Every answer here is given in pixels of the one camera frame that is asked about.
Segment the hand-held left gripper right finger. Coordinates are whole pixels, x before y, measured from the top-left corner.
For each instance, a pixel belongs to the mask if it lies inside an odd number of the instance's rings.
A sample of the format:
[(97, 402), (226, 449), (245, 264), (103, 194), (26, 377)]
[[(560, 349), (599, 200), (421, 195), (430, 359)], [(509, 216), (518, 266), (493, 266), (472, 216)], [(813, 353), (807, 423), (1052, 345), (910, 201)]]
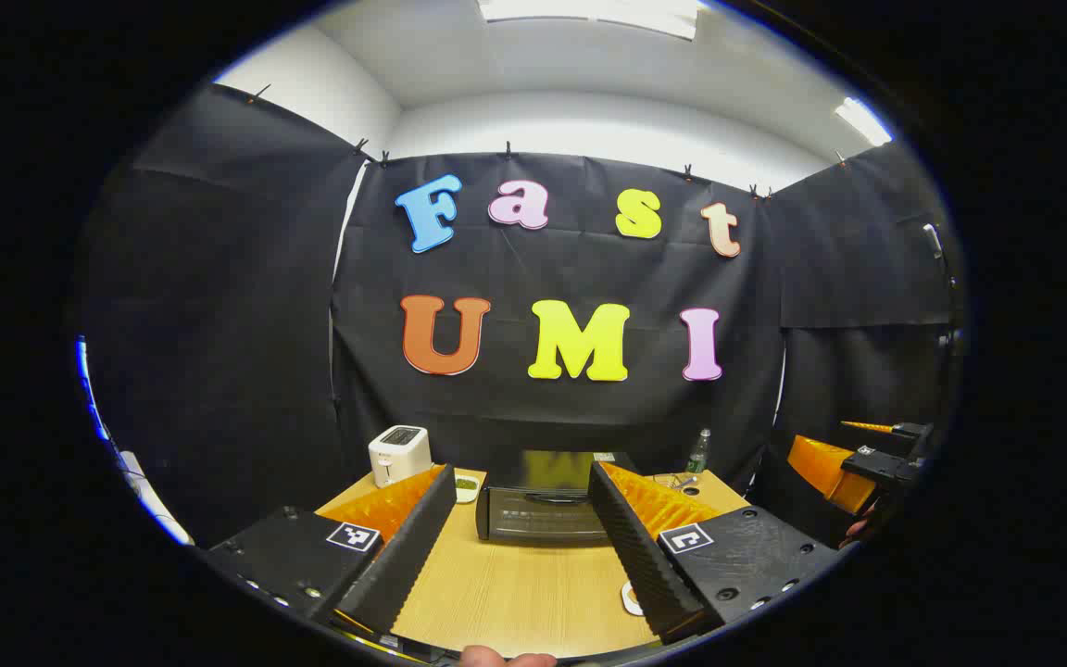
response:
[(744, 625), (842, 557), (762, 507), (718, 512), (609, 461), (590, 466), (588, 496), (663, 644)]

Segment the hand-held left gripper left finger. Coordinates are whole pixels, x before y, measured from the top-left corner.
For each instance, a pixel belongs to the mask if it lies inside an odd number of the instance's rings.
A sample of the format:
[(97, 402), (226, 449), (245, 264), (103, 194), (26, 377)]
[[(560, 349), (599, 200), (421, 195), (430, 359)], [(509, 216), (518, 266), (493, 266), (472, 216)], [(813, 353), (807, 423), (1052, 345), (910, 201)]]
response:
[(284, 506), (205, 558), (297, 618), (388, 633), (456, 499), (456, 470), (435, 465), (325, 512)]

